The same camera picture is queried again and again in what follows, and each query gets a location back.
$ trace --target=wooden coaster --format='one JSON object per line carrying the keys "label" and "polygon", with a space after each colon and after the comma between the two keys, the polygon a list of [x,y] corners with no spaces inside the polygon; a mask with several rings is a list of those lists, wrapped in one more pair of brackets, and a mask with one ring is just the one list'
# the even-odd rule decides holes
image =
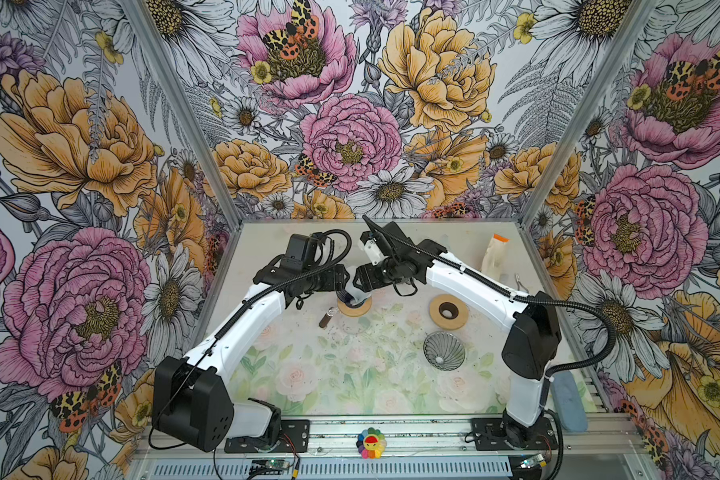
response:
{"label": "wooden coaster", "polygon": [[453,295],[438,295],[429,303],[429,316],[443,330],[456,330],[467,323],[469,308]]}
{"label": "wooden coaster", "polygon": [[341,313],[344,313],[346,316],[351,317],[358,317],[363,316],[371,309],[373,306],[373,297],[369,297],[362,305],[360,305],[357,308],[351,308],[347,306],[346,303],[339,301],[338,302],[338,310]]}

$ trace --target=floral tabletop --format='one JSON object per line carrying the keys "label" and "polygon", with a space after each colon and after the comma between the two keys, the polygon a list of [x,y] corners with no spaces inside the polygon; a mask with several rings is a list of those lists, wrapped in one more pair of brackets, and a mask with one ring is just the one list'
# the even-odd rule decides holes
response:
{"label": "floral tabletop", "polygon": [[[302,310],[288,309],[260,335],[230,383],[233,399],[257,398],[283,415],[500,413],[509,397],[510,370],[501,361],[505,334],[478,312],[453,331],[466,360],[441,372],[424,358],[424,338],[440,330],[429,303],[441,291],[420,285],[416,300],[391,288],[374,292],[373,307],[354,319],[337,313],[318,322],[331,296],[315,296]],[[573,360],[563,341],[556,362]],[[595,405],[574,372],[584,408]]]}

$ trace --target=black mounting plate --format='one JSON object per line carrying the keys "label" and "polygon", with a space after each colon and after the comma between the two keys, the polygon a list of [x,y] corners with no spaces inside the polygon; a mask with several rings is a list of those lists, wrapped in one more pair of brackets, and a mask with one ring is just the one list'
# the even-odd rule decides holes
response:
{"label": "black mounting plate", "polygon": [[[297,453],[307,451],[309,444],[309,420],[288,420],[284,418],[280,424],[280,432],[285,433],[293,441]],[[263,450],[257,448],[257,438],[237,437],[228,438],[224,444],[224,453],[259,453]],[[291,447],[280,440],[277,445],[267,452],[272,453],[291,453]]]}
{"label": "black mounting plate", "polygon": [[536,425],[531,427],[529,434],[530,441],[525,448],[510,446],[500,438],[491,439],[486,435],[479,435],[481,433],[487,433],[493,437],[503,437],[504,429],[501,426],[501,417],[472,418],[470,422],[472,424],[472,432],[477,434],[474,436],[474,447],[478,452],[506,452],[509,450],[541,450],[546,452],[547,443],[540,437],[547,439],[552,452],[557,450],[557,437],[552,429],[552,422],[546,417],[540,417]]}

